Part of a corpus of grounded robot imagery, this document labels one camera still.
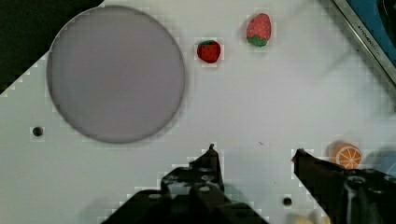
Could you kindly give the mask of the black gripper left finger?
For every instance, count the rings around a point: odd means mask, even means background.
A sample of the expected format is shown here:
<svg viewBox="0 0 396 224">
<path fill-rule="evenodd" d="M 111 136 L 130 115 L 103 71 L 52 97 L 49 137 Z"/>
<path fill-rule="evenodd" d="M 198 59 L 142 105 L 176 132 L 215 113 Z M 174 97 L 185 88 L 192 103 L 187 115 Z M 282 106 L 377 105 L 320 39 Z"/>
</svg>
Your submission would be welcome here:
<svg viewBox="0 0 396 224">
<path fill-rule="evenodd" d="M 158 190 L 137 192 L 101 224 L 268 224 L 249 205 L 224 192 L 219 154 L 210 146 L 187 167 L 177 167 Z"/>
</svg>

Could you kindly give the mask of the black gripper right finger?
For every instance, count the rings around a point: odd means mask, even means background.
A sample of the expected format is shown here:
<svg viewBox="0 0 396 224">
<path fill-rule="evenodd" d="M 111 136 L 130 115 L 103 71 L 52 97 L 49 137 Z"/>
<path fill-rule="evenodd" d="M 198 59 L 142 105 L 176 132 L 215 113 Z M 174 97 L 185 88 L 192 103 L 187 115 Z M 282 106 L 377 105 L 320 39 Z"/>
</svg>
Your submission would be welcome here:
<svg viewBox="0 0 396 224">
<path fill-rule="evenodd" d="M 296 150 L 293 172 L 332 224 L 396 224 L 395 177 L 375 169 L 348 170 Z"/>
</svg>

